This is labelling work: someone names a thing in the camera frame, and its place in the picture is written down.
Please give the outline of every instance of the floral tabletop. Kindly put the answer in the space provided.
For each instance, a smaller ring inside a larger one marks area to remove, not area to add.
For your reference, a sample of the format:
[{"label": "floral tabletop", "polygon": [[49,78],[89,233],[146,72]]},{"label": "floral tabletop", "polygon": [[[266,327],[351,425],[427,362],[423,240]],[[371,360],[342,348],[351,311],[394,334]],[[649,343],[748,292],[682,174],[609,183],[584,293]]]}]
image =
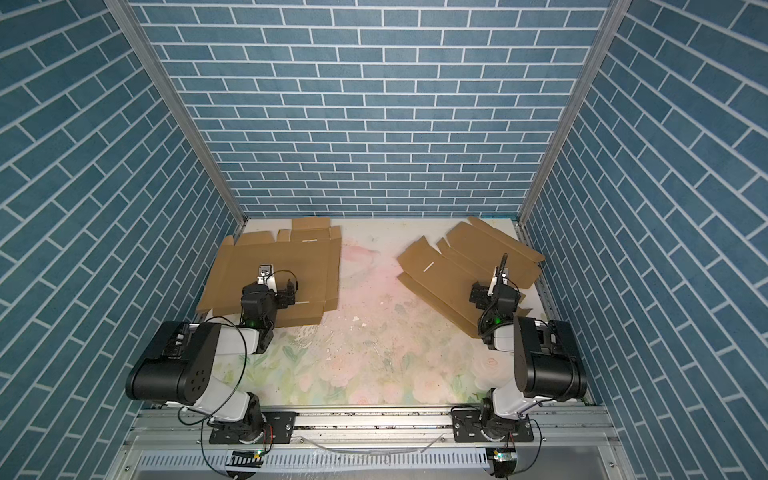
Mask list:
[{"label": "floral tabletop", "polygon": [[[251,220],[247,230],[276,230],[275,221]],[[510,220],[489,223],[514,234]],[[511,354],[471,339],[396,279],[410,243],[434,243],[456,220],[333,224],[343,237],[339,309],[319,325],[275,329],[266,353],[248,357],[240,390],[262,405],[445,404],[477,402],[513,378]],[[524,293],[541,318],[535,290]],[[243,356],[218,356],[214,376],[234,385],[242,366]]]}]

